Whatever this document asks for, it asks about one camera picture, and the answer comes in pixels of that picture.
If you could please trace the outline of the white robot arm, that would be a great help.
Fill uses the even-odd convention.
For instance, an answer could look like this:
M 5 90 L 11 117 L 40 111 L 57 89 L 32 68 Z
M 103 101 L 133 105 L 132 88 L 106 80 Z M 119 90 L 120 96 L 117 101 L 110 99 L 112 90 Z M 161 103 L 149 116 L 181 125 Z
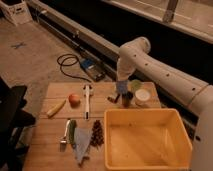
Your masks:
M 213 171 L 213 85 L 162 63 L 148 53 L 151 43 L 138 37 L 119 47 L 116 90 L 128 92 L 129 77 L 142 72 L 182 106 L 198 116 L 190 171 Z

